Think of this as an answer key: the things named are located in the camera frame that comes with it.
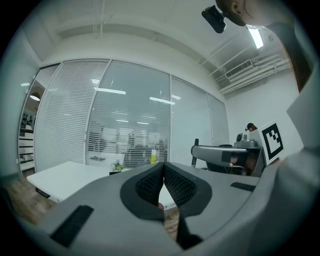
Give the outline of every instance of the desk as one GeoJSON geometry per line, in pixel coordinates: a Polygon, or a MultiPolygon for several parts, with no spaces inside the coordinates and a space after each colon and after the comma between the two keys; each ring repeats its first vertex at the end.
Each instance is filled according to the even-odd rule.
{"type": "MultiPolygon", "coordinates": [[[[130,170],[134,171],[134,169],[126,168],[123,172],[130,172],[130,170]]],[[[48,199],[60,203],[90,182],[106,176],[109,176],[107,166],[93,166],[69,161],[37,172],[26,179],[36,188],[50,195],[48,199]]],[[[161,189],[159,202],[167,209],[175,206],[165,185],[161,189]]]]}

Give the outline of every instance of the camera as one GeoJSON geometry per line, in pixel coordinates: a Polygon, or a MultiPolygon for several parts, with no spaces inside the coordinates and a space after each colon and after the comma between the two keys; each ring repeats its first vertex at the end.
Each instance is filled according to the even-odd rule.
{"type": "Polygon", "coordinates": [[[221,34],[225,31],[226,23],[224,16],[217,10],[215,5],[204,9],[201,14],[211,27],[213,27],[215,32],[221,34]]]}

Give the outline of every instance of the floor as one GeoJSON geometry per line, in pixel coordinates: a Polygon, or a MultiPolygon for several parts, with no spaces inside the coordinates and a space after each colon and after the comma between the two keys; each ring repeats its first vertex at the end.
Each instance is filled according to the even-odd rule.
{"type": "MultiPolygon", "coordinates": [[[[46,199],[36,192],[36,187],[30,184],[26,177],[34,171],[24,173],[24,177],[14,181],[6,187],[15,213],[30,223],[37,225],[56,203],[46,199]]],[[[164,211],[164,228],[176,240],[179,222],[179,209],[177,207],[164,211]]]]}

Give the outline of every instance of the window blind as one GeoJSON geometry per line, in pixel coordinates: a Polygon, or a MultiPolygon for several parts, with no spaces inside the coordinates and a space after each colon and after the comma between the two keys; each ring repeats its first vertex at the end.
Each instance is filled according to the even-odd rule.
{"type": "Polygon", "coordinates": [[[34,132],[36,171],[84,162],[89,112],[108,61],[63,62],[41,100],[34,132]]]}
{"type": "Polygon", "coordinates": [[[225,104],[208,94],[211,112],[213,145],[229,144],[229,129],[225,104]]]}
{"type": "Polygon", "coordinates": [[[86,163],[124,168],[168,160],[170,78],[168,74],[120,61],[110,63],[89,119],[86,163]]]}
{"type": "MultiPolygon", "coordinates": [[[[212,129],[207,94],[175,77],[171,79],[171,162],[191,165],[191,147],[212,146],[212,129]]],[[[197,168],[207,167],[197,160],[197,168]]]]}

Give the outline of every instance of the white wall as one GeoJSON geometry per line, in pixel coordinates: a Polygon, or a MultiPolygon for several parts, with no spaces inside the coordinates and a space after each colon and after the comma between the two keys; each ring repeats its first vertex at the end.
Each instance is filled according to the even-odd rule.
{"type": "Polygon", "coordinates": [[[165,44],[130,34],[107,33],[102,38],[95,38],[93,34],[68,37],[53,49],[43,66],[85,58],[118,59],[146,65],[177,76],[225,101],[209,72],[193,59],[165,44]]]}
{"type": "Polygon", "coordinates": [[[0,64],[0,176],[18,176],[18,132],[26,90],[38,71],[20,32],[12,39],[0,64]]]}
{"type": "Polygon", "coordinates": [[[230,143],[239,133],[245,132],[248,123],[258,128],[276,120],[284,147],[283,157],[303,148],[302,140],[287,109],[298,97],[298,87],[292,69],[270,76],[266,83],[226,100],[230,143]]]}

